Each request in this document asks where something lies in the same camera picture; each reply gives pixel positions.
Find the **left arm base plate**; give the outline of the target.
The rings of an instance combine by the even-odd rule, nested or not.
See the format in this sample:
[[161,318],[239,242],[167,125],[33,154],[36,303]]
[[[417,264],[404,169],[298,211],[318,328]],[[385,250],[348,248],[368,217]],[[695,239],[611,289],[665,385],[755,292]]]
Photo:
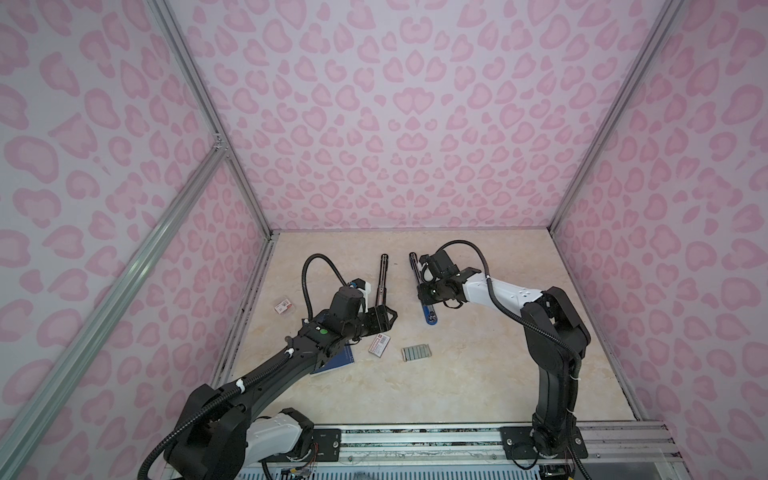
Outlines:
[[302,434],[296,446],[288,453],[279,453],[265,459],[270,463],[326,463],[337,462],[340,457],[342,431],[332,428],[315,428]]

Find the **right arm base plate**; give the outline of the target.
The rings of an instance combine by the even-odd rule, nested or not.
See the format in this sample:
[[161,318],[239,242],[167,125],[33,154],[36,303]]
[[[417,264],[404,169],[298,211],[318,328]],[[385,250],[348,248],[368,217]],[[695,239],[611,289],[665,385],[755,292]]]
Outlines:
[[509,461],[543,462],[574,457],[585,460],[589,457],[586,441],[578,428],[571,433],[569,440],[562,436],[554,446],[531,426],[502,426],[499,433],[505,458]]

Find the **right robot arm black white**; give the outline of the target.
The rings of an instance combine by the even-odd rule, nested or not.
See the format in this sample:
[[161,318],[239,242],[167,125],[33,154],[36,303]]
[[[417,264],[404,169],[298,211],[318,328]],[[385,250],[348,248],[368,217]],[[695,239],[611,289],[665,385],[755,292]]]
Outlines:
[[421,256],[416,265],[423,304],[483,305],[523,327],[529,355],[539,369],[531,450],[541,458],[565,452],[575,442],[580,371],[591,343],[567,293],[559,287],[539,290],[497,280],[485,267],[461,269],[443,249]]

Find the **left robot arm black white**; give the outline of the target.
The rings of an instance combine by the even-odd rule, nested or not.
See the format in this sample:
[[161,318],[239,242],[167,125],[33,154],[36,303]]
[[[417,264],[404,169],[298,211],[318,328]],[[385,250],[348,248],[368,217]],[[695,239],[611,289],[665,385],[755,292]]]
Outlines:
[[303,323],[287,345],[244,376],[213,388],[204,384],[188,397],[174,429],[154,447],[137,477],[147,479],[158,457],[183,479],[234,479],[257,446],[276,455],[276,442],[249,440],[259,415],[289,387],[321,368],[347,344],[392,329],[398,313],[372,307],[342,319],[330,309]]

